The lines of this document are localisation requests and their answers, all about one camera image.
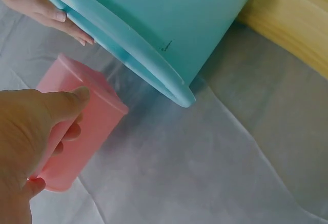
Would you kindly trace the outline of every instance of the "pink plastic container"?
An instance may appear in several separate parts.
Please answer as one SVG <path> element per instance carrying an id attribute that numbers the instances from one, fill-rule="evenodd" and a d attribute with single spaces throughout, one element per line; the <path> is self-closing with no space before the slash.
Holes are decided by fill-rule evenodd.
<path id="1" fill-rule="evenodd" d="M 40 92 L 71 91 L 80 86 L 88 87 L 91 92 L 90 102 L 84 109 L 83 120 L 79 124 L 81 135 L 77 140 L 64 142 L 63 153 L 51 157 L 75 119 L 57 124 L 50 133 L 41 163 L 30 177 L 43 178 L 49 191 L 62 192 L 69 189 L 93 154 L 128 112 L 128 108 L 101 73 L 63 54 L 50 67 L 37 89 Z"/>

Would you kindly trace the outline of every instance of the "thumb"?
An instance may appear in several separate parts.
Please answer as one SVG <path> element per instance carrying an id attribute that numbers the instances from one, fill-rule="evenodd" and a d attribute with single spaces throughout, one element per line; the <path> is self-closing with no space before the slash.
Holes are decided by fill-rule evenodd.
<path id="1" fill-rule="evenodd" d="M 32 199 L 46 187 L 46 183 L 42 178 L 34 180 L 28 180 L 23 187 L 23 194 L 28 198 Z"/>
<path id="2" fill-rule="evenodd" d="M 53 124 L 77 117 L 87 106 L 90 91 L 79 87 L 71 92 L 43 93 L 43 101 Z"/>

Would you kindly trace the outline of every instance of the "white cloth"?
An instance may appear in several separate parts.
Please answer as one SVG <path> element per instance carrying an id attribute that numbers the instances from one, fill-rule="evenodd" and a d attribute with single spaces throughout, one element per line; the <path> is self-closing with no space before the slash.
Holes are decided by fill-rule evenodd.
<path id="1" fill-rule="evenodd" d="M 101 47 L 0 4 L 0 89 L 35 87 L 59 52 L 101 71 L 130 113 L 68 192 L 31 201 L 34 224 L 328 223 L 328 84 L 294 56 L 234 25 L 183 109 Z"/>

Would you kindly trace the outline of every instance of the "hand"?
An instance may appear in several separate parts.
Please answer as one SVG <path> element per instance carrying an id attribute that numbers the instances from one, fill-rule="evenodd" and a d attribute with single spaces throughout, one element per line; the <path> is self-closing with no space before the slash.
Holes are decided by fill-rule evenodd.
<path id="1" fill-rule="evenodd" d="M 49 0 L 2 0 L 9 8 L 16 10 L 37 22 L 58 29 L 74 37 L 82 45 L 93 44 L 94 40 L 87 33 L 66 17 Z"/>
<path id="2" fill-rule="evenodd" d="M 0 91 L 0 223 L 32 223 L 29 201 L 45 182 L 41 178 L 27 181 L 27 177 L 40 162 L 57 123 L 78 117 L 64 140 L 79 136 L 82 117 L 78 115 L 89 98 L 86 87 L 70 93 Z M 56 153 L 63 146 L 60 143 Z"/>

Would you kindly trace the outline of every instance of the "bucket rim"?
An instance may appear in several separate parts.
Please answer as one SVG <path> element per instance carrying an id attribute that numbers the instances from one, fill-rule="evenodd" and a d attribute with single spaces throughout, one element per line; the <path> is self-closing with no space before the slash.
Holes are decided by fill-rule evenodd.
<path id="1" fill-rule="evenodd" d="M 101 46 L 166 97 L 185 108 L 195 101 L 189 86 L 164 57 L 104 5 L 96 0 L 50 1 L 57 8 L 64 10 L 70 20 Z"/>

